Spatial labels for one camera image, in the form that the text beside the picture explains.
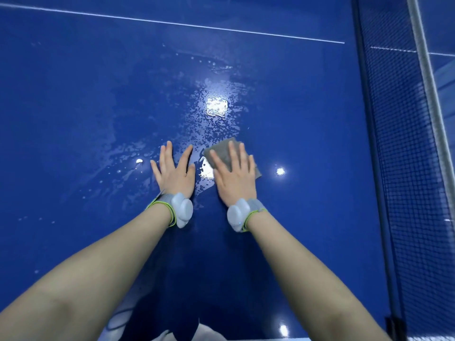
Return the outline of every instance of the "person's left hand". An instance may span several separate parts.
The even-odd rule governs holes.
[[[189,145],[182,154],[177,167],[174,165],[172,156],[172,142],[168,141],[166,146],[161,146],[160,152],[160,169],[154,160],[150,160],[151,169],[156,178],[160,190],[166,194],[182,193],[187,199],[190,198],[194,191],[194,182],[196,179],[196,166],[191,164],[188,167],[193,145]]]

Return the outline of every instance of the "forearm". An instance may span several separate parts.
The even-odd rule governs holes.
[[[252,215],[247,226],[312,340],[331,340],[333,337],[355,340],[356,335],[349,333],[361,334],[361,325],[372,328],[371,332],[379,335],[378,340],[387,339],[343,282],[269,212]],[[344,334],[350,327],[354,331]]]
[[[31,311],[33,324],[36,312],[46,306],[46,313],[59,311],[57,315],[64,319],[62,333],[68,338],[63,339],[90,340],[93,335],[96,339],[170,219],[168,208],[155,204],[122,228],[68,258],[0,314],[0,330],[9,329],[10,321],[21,324],[20,316],[27,315],[27,310]]]

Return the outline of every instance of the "finger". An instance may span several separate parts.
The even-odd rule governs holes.
[[[254,162],[253,155],[251,154],[248,158],[250,161],[250,174],[255,176],[256,175],[256,163]]]
[[[232,172],[240,170],[240,164],[238,162],[237,151],[235,150],[234,143],[229,142],[229,154],[232,162]]]
[[[166,172],[166,162],[164,160],[164,153],[166,152],[166,147],[165,146],[161,146],[161,149],[160,149],[160,171],[161,173],[165,173]]]
[[[239,150],[240,150],[240,169],[243,172],[248,172],[247,152],[245,151],[245,144],[243,142],[239,145]]]
[[[153,174],[155,175],[156,182],[158,185],[161,184],[161,172],[158,170],[158,166],[155,163],[155,160],[150,160],[150,165],[151,165],[151,170],[153,171]]]
[[[166,144],[166,152],[164,154],[164,160],[166,161],[166,169],[174,168],[175,164],[172,158],[172,142],[168,141]]]
[[[215,177],[215,183],[217,186],[224,186],[223,178],[217,169],[213,170],[213,176]]]
[[[187,177],[190,177],[193,180],[194,184],[194,181],[196,180],[196,165],[191,164],[188,167]]]
[[[216,167],[217,167],[219,173],[220,173],[221,175],[228,174],[228,173],[229,173],[228,167],[227,167],[226,164],[220,159],[220,157],[218,157],[218,154],[217,154],[213,149],[210,150],[210,155],[212,156],[213,161],[215,162],[215,165],[216,165]]]
[[[180,157],[178,161],[177,169],[186,173],[188,166],[188,159],[190,158],[191,151],[193,150],[193,145],[189,145],[185,152]]]

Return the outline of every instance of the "person's right arm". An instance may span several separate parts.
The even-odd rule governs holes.
[[[257,198],[253,157],[247,158],[243,144],[240,160],[232,143],[229,151],[232,172],[210,152],[218,168],[214,170],[218,192],[228,207],[240,198]],[[269,212],[254,213],[247,228],[312,341],[390,341],[343,282]]]

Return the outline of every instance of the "white center line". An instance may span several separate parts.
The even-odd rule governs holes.
[[[386,47],[370,47],[372,49],[381,49],[381,50],[390,50],[390,51],[401,51],[402,53],[417,53],[416,50],[404,50],[404,49],[394,49],[394,48],[386,48]],[[443,53],[429,53],[430,55],[437,55],[437,56],[447,56],[447,57],[455,57],[455,54],[443,54]]]
[[[292,38],[292,39],[305,39],[305,40],[312,40],[312,41],[316,41],[316,42],[344,44],[344,42],[339,42],[339,41],[336,41],[336,40],[328,40],[328,39],[288,36],[286,34],[269,34],[269,33],[265,33],[265,32],[236,30],[234,28],[221,28],[221,27],[213,27],[213,26],[202,26],[202,25],[185,24],[185,23],[181,23],[181,22],[169,22],[169,21],[150,20],[150,19],[141,19],[141,18],[119,17],[119,16],[116,16],[116,15],[87,13],[87,12],[76,12],[76,11],[68,11],[68,10],[65,10],[65,9],[54,9],[54,8],[35,7],[35,6],[24,6],[24,5],[19,5],[19,4],[0,3],[0,7],[12,8],[12,9],[28,9],[28,10],[34,10],[34,11],[46,11],[46,12],[54,12],[54,13],[88,15],[88,16],[91,16],[91,17],[100,17],[100,18],[113,18],[113,19],[134,20],[134,21],[142,21],[142,22],[154,22],[154,23],[167,24],[167,25],[178,25],[178,26],[195,27],[195,28],[208,28],[208,29],[211,29],[211,30],[241,32],[241,33],[244,33],[244,34],[261,34],[261,35],[264,35],[264,36],[283,37],[283,38]]]

